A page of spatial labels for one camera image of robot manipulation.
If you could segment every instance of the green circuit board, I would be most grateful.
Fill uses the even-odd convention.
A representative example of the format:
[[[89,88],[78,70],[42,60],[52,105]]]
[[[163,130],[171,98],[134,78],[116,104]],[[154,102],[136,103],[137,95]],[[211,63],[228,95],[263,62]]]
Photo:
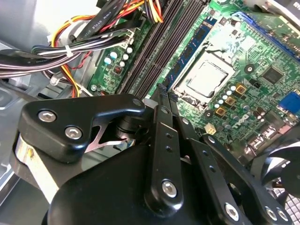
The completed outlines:
[[[128,35],[132,35],[133,43],[129,45],[133,49],[132,53],[128,54],[124,46],[117,46],[103,51],[96,72],[88,87],[95,95],[98,94],[98,91],[105,91],[108,94],[115,93],[122,77],[131,67],[138,49],[141,47],[151,27],[152,25],[148,21],[144,21],[142,27],[133,29],[133,33],[128,33]],[[117,58],[111,57],[112,52],[116,53]],[[123,59],[124,54],[129,56],[127,60]]]
[[[261,127],[265,124],[265,119],[258,120],[253,115],[256,108],[261,107],[266,113],[272,110],[281,118],[285,116],[285,113],[278,109],[278,102],[291,91],[300,89],[300,65],[245,22],[242,22],[240,27],[233,27],[230,23],[231,15],[237,11],[248,11],[241,0],[228,0],[224,3],[213,0],[210,7],[199,16],[157,83],[162,83],[169,71],[174,68],[180,54],[186,49],[202,21],[207,16],[217,19],[218,23],[213,27],[203,45],[211,43],[216,49],[221,49],[229,55],[231,66],[235,71],[234,75],[204,110],[200,110],[182,98],[179,98],[178,106],[181,115],[188,118],[195,128],[204,128],[210,123],[216,129],[214,135],[222,143],[238,142],[241,143],[241,147],[245,147],[253,135],[260,135]],[[203,45],[196,51],[185,71],[188,71],[188,67],[191,67],[198,59]],[[249,64],[255,67],[252,73],[245,72],[245,67]],[[271,74],[277,76],[275,80],[270,80]],[[251,84],[250,81],[253,80],[259,84],[259,88]],[[235,86],[237,90],[242,86],[243,93],[239,94],[234,91],[233,95],[229,96],[233,99],[230,101],[232,105],[219,104],[218,101],[231,86]],[[154,85],[147,95],[148,98],[155,88]],[[206,116],[208,110],[213,112],[213,116],[209,118]]]
[[[201,12],[147,95],[147,98],[150,98],[155,91],[156,84],[163,83],[170,71],[174,69],[174,65],[178,63],[179,57],[186,51],[203,21],[207,18],[217,20],[204,41],[196,49],[188,64],[185,64],[185,68],[177,81],[188,75],[191,68],[201,58],[205,48],[216,52],[215,54],[219,53],[221,58],[226,58],[234,73],[205,106],[195,106],[179,95],[178,107],[180,114],[189,119],[195,128],[203,130],[208,124],[212,125],[213,129],[215,129],[214,136],[223,144],[231,145],[234,149],[232,153],[236,158],[244,154],[244,148],[249,143],[260,139],[261,134],[266,131],[266,125],[270,125],[264,117],[258,119],[254,115],[258,107],[262,108],[265,113],[271,112],[277,115],[279,118],[277,122],[286,120],[288,116],[289,126],[292,126],[292,122],[298,122],[297,117],[289,115],[282,110],[278,107],[278,103],[292,91],[300,90],[299,63],[273,42],[267,40],[256,29],[232,16],[232,14],[239,11],[261,18],[260,25],[264,25],[270,20],[270,27],[274,26],[274,31],[284,29],[285,33],[288,33],[289,26],[287,23],[284,26],[280,26],[283,23],[280,16],[253,13],[244,5],[243,0],[222,0],[220,2],[212,0],[210,5]],[[239,26],[236,23],[232,23],[233,21],[236,22],[236,20],[240,22]],[[126,49],[118,46],[103,51],[98,68],[89,84],[89,89],[94,85],[97,86],[97,90],[114,94],[123,76],[133,66],[135,57],[143,48],[143,41],[147,38],[150,30],[151,24],[148,22],[145,22],[142,27],[135,30],[133,35],[134,51],[125,62],[125,67],[121,68],[120,62],[124,61],[122,55]],[[145,78],[148,67],[153,59],[156,58],[161,45],[165,42],[164,40],[171,34],[172,25],[160,39],[152,55],[147,60],[130,93],[135,90],[135,85],[138,85],[139,81]],[[295,31],[292,37],[297,38],[296,35],[298,33]],[[112,59],[110,57],[111,52],[116,52],[118,57]],[[111,58],[112,62],[107,64],[105,62],[106,58]],[[251,72],[247,71],[249,65],[252,65]],[[116,68],[121,68],[121,71],[118,70],[119,72],[116,73]],[[174,84],[170,91],[174,91],[177,84]],[[230,101],[224,99],[224,103],[220,104],[219,101],[222,100],[223,95],[232,86],[236,90],[227,96]],[[255,145],[255,147],[258,146],[256,150],[259,151],[259,149],[262,149],[262,146],[265,147],[266,144],[270,144],[271,141],[280,135],[282,135],[282,131],[277,130],[275,135],[263,138],[262,144],[264,145]]]
[[[260,27],[300,56],[300,31],[281,15],[248,13]]]

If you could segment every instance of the mounting hole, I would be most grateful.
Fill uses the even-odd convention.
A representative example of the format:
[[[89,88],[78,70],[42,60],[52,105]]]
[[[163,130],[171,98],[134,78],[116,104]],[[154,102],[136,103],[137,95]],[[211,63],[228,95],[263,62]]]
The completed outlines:
[[[148,132],[149,132],[148,128],[142,127],[142,128],[140,128],[140,129],[137,130],[136,134],[138,134],[138,135],[146,135],[146,134],[148,134]]]
[[[168,152],[173,152],[173,149],[170,146],[166,146],[165,148]]]
[[[206,155],[206,156],[208,156],[208,153],[207,153],[207,151],[203,151],[203,154],[204,154],[204,155]]]
[[[212,165],[210,165],[210,170],[211,170],[213,173],[216,172],[215,168],[214,168]]]
[[[142,103],[140,102],[140,100],[138,100],[138,99],[133,99],[132,100],[133,101],[133,103],[135,104],[135,105],[137,105],[137,106],[142,106]]]
[[[171,134],[169,134],[169,133],[166,133],[165,135],[167,136],[167,138],[170,138],[170,139],[173,138],[173,135],[171,135]]]
[[[169,113],[168,110],[167,110],[167,108],[165,108],[164,106],[161,107],[160,110],[161,110],[163,113],[165,113],[165,114],[168,114],[168,113]]]

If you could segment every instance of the black fan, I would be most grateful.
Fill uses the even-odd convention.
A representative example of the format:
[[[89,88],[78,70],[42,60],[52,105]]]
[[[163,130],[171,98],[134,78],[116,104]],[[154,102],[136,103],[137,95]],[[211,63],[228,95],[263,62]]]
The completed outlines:
[[[267,189],[285,189],[277,197],[277,201],[283,206],[289,194],[300,198],[300,147],[291,145],[296,142],[299,140],[291,140],[276,150],[267,150],[258,155],[251,164],[251,173]],[[274,158],[281,158],[283,161],[269,169]]]

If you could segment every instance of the integrated circuit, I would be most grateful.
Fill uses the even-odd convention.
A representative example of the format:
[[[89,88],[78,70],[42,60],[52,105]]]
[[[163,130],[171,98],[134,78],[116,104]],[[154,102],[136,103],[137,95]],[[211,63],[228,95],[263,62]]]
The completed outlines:
[[[276,69],[273,67],[270,67],[263,75],[262,77],[270,82],[271,84],[276,84],[282,77],[283,75],[278,72]]]

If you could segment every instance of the chip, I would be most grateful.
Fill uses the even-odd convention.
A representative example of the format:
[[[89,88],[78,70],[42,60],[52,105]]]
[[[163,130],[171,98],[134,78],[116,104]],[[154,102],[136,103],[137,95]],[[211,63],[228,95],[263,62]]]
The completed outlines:
[[[237,93],[239,93],[239,94],[242,95],[242,94],[244,94],[244,93],[247,91],[247,88],[244,87],[244,86],[241,85],[241,84],[238,84],[235,91],[236,91]]]
[[[227,20],[225,17],[223,17],[223,18],[220,20],[220,24],[224,26],[224,25],[227,23],[227,21],[228,21],[228,20]]]
[[[233,105],[235,102],[236,102],[236,100],[234,99],[234,98],[232,98],[232,97],[228,97],[228,99],[226,99],[226,101],[225,101],[228,105]]]
[[[274,95],[273,95],[273,98],[279,98],[280,97],[280,94],[278,94],[278,93],[275,93]]]
[[[181,66],[179,63],[176,63],[176,65],[174,66],[174,72],[178,73],[178,71],[180,70]]]
[[[184,58],[188,58],[192,53],[193,53],[193,48],[189,46],[185,49],[183,56]]]
[[[203,36],[205,35],[205,32],[206,31],[204,29],[199,30],[198,33],[195,36],[195,39],[197,41],[201,40],[203,38]]]
[[[113,70],[116,74],[120,74],[122,72],[122,68],[121,67],[118,67],[116,66]]]
[[[264,75],[262,75],[262,77],[271,84],[276,84],[283,77],[283,75],[271,67],[264,73]]]
[[[218,114],[219,116],[224,116],[225,113],[226,113],[226,110],[223,109],[222,107],[220,107],[216,110],[216,114]]]

